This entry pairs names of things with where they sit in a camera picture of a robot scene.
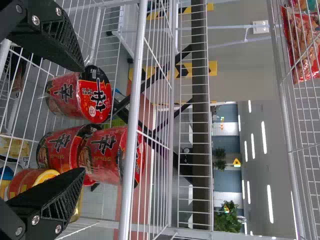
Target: fluorescent light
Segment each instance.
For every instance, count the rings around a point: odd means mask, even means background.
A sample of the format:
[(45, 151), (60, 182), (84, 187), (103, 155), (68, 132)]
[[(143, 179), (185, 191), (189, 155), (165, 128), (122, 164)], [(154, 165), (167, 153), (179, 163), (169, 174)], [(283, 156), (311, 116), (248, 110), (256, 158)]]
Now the fluorescent light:
[(248, 101), (249, 113), (251, 113), (251, 101)]
[(240, 121), (240, 115), (238, 115), (238, 124), (239, 124), (239, 132), (241, 132), (241, 121)]
[(299, 238), (298, 238), (298, 231), (297, 231), (297, 222), (296, 222), (296, 213), (295, 213), (294, 198), (293, 198), (293, 196), (292, 196), (292, 191), (291, 191), (291, 202), (292, 202), (293, 221), (294, 221), (294, 228), (295, 228), (295, 239), (299, 239)]
[(246, 181), (246, 188), (248, 192), (248, 204), (251, 204), (251, 198), (250, 198), (250, 182)]
[(251, 149), (252, 149), (252, 158), (255, 159), (256, 151), (255, 151), (255, 138), (253, 133), (251, 133)]
[(247, 231), (247, 223), (246, 223), (246, 222), (244, 223), (244, 234), (245, 234), (245, 235), (248, 234), (248, 231)]
[(266, 140), (266, 129), (265, 129), (265, 122), (261, 122), (261, 130), (262, 130), (262, 143), (263, 143), (263, 152), (267, 154), (267, 140)]
[(245, 180), (242, 180), (242, 199), (246, 199)]
[(266, 193), (268, 195), (268, 206), (269, 206), (269, 218), (270, 218), (270, 223), (274, 223), (274, 211), (272, 208), (272, 198), (271, 198), (271, 187), (270, 185), (266, 186)]
[(245, 161), (248, 162), (248, 148), (247, 148), (247, 141), (244, 141), (244, 154), (245, 154)]

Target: red noodle cup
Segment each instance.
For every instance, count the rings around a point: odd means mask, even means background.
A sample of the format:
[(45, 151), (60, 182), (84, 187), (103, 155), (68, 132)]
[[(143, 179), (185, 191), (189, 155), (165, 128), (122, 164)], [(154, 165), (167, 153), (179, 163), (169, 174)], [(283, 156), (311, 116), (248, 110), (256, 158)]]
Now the red noodle cup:
[[(99, 125), (91, 123), (48, 132), (42, 137), (36, 149), (38, 166), (57, 170), (61, 174), (77, 168), (77, 152), (83, 138), (100, 129)], [(88, 175), (85, 176), (85, 186), (94, 183)]]
[(53, 169), (25, 169), (19, 172), (12, 179), (8, 191), (8, 199), (12, 199), (18, 194), (25, 192), (26, 190), (36, 186), (44, 181), (58, 176), (59, 172)]
[(7, 197), (12, 199), (20, 193), (20, 184), (28, 173), (32, 173), (35, 169), (27, 168), (17, 173), (9, 184)]
[[(102, 183), (120, 185), (123, 179), (128, 127), (114, 127), (94, 132), (78, 148), (78, 166), (86, 169), (91, 179)], [(137, 135), (134, 187), (140, 182), (145, 168), (145, 142)]]
[(71, 72), (48, 81), (46, 104), (55, 115), (103, 123), (112, 107), (109, 80), (99, 67), (88, 65), (82, 73)]

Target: red packaging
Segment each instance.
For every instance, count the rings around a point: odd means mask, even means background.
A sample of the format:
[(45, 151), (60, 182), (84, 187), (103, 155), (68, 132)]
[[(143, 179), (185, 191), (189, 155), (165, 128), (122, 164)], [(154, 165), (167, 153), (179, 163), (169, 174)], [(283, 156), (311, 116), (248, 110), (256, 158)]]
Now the red packaging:
[(57, 175), (59, 173), (52, 169), (24, 169), (13, 177), (8, 187), (7, 197), (12, 199), (18, 194)]
[[(36, 162), (40, 168), (57, 170), (59, 173), (77, 168), (78, 147), (86, 135), (101, 130), (97, 124), (86, 124), (61, 131), (48, 132), (40, 140), (36, 149)], [(86, 174), (84, 185), (95, 182)]]
[(106, 74), (88, 65), (85, 72), (71, 72), (48, 81), (48, 108), (56, 115), (103, 123), (112, 106), (111, 86)]
[(288, 44), (290, 66), (293, 67), (295, 63), (299, 61), (296, 64), (296, 67), (292, 70), (293, 84), (303, 82), (305, 80), (307, 81), (312, 77), (319, 78), (320, 72), (317, 64), (317, 59), (320, 62), (320, 39), (315, 39), (318, 34), (318, 31), (316, 31), (315, 28), (319, 27), (318, 16), (312, 14), (310, 15), (310, 25), (308, 14), (302, 14), (301, 17), (300, 13), (293, 13), (292, 9), (290, 9), (289, 7), (281, 7), (281, 12), (283, 19), (284, 36)]
[(8, 199), (12, 199), (20, 193), (20, 184), (22, 180), (28, 173), (32, 173), (34, 170), (35, 169), (27, 168), (20, 171), (19, 173), (17, 173), (17, 175), (14, 176), (8, 187)]
[[(78, 148), (77, 162), (84, 167), (91, 179), (120, 185), (123, 179), (128, 127), (120, 126), (94, 132)], [(134, 187), (144, 171), (146, 148), (143, 136), (137, 135)]]

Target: metal screw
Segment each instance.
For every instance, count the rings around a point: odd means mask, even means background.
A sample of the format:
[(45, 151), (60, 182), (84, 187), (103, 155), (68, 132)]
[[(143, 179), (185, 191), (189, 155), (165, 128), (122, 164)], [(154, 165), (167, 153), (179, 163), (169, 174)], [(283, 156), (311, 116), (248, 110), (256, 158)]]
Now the metal screw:
[(22, 14), (22, 7), (19, 4), (15, 5), (15, 9), (18, 13)]
[(16, 236), (19, 236), (21, 233), (22, 233), (22, 227), (20, 226), (20, 227), (18, 227), (18, 228), (16, 229), (15, 235), (16, 235)]
[(55, 13), (58, 15), (58, 16), (61, 16), (61, 9), (56, 7), (55, 8)]
[(33, 218), (32, 218), (32, 221), (31, 221), (31, 224), (33, 226), (37, 225), (40, 221), (40, 216), (39, 215), (35, 215)]
[(61, 231), (61, 225), (57, 225), (55, 228), (55, 233), (58, 234)]
[(36, 16), (36, 15), (33, 15), (32, 16), (32, 22), (34, 25), (36, 26), (39, 26), (40, 25), (40, 19)]

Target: potted plant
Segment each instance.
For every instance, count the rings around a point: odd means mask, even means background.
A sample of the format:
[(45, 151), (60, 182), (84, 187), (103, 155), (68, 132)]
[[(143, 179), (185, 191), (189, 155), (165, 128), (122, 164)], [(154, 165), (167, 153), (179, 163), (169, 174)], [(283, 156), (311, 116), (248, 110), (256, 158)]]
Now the potted plant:
[(224, 172), (227, 166), (227, 162), (223, 160), (218, 160), (213, 163), (213, 166), (219, 169), (221, 172)]
[(212, 154), (217, 158), (217, 161), (213, 162), (213, 166), (223, 172), (227, 166), (227, 162), (223, 160), (226, 157), (226, 150), (218, 147), (212, 151)]
[(239, 233), (242, 224), (237, 219), (237, 208), (233, 201), (224, 201), (219, 212), (214, 212), (214, 230)]

